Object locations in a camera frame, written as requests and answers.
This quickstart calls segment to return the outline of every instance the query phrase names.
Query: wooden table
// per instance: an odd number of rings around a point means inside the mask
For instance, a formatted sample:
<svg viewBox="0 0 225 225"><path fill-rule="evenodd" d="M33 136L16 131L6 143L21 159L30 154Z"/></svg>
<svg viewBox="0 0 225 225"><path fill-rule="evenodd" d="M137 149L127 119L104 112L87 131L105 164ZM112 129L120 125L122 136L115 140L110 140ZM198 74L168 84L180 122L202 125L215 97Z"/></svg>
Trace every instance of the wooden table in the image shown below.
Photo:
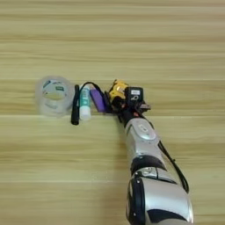
<svg viewBox="0 0 225 225"><path fill-rule="evenodd" d="M40 116L47 75L144 87L196 224L224 224L224 19L223 0L0 0L0 224L127 224L122 126Z"/></svg>

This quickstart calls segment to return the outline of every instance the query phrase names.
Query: roll of tape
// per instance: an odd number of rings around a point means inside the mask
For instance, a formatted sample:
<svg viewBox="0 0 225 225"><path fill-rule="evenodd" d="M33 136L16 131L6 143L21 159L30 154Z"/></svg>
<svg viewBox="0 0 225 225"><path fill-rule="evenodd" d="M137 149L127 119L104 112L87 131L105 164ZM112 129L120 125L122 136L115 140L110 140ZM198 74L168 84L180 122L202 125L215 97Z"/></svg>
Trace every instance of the roll of tape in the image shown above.
<svg viewBox="0 0 225 225"><path fill-rule="evenodd" d="M44 115L61 117L67 114L74 95L73 85L60 76L47 76L36 84L36 104Z"/></svg>

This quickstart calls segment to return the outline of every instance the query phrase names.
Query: small bottle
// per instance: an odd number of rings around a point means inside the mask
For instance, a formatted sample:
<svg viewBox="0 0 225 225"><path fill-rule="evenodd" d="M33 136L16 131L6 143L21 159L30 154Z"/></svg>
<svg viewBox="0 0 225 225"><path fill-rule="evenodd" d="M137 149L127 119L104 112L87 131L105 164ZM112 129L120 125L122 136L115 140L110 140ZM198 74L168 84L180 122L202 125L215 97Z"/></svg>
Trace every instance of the small bottle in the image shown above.
<svg viewBox="0 0 225 225"><path fill-rule="evenodd" d="M80 119L89 120L91 118L90 87L85 85L80 93Z"/></svg>

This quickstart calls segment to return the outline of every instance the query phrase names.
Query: cable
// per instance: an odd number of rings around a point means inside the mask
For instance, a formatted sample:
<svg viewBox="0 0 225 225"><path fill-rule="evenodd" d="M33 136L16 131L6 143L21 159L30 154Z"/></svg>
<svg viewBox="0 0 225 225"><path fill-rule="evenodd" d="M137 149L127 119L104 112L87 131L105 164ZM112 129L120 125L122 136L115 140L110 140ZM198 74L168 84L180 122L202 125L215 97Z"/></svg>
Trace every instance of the cable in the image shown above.
<svg viewBox="0 0 225 225"><path fill-rule="evenodd" d="M179 169L178 165L175 163L175 159L172 159L169 152L166 150L166 148L164 147L164 145L162 144L162 142L160 141L158 143L158 147L160 150L162 150L162 152L167 156L167 158L170 160L170 162L172 163L174 169L176 170L178 176L179 176L179 179L180 179L180 182L183 186L183 188L185 189L185 191L187 193L189 193L189 185L188 185L188 182L185 178L185 175L183 174L183 172Z"/></svg>
<svg viewBox="0 0 225 225"><path fill-rule="evenodd" d="M84 83L80 90L79 90L79 86L78 86L78 88L76 86L76 93L75 93L74 101L73 101L73 110L72 110L72 113L71 113L71 124L73 124L73 125L79 124L79 112L78 112L79 106L80 106L79 105L79 99L80 99L81 91L83 90L83 88L86 84L92 84L95 87L95 89L100 93L100 95L102 97L104 97L104 93L101 91L101 89L98 87L98 85L96 85L93 82Z"/></svg>

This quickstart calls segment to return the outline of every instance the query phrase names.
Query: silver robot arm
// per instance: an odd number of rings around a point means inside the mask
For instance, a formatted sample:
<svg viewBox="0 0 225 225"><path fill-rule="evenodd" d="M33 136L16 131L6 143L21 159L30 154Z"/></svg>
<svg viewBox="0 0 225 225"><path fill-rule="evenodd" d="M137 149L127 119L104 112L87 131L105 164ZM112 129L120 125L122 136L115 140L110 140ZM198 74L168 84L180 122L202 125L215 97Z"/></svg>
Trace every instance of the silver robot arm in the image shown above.
<svg viewBox="0 0 225 225"><path fill-rule="evenodd" d="M130 224L192 224L192 203L183 187L167 171L155 129L143 118L126 118L132 174L127 192Z"/></svg>

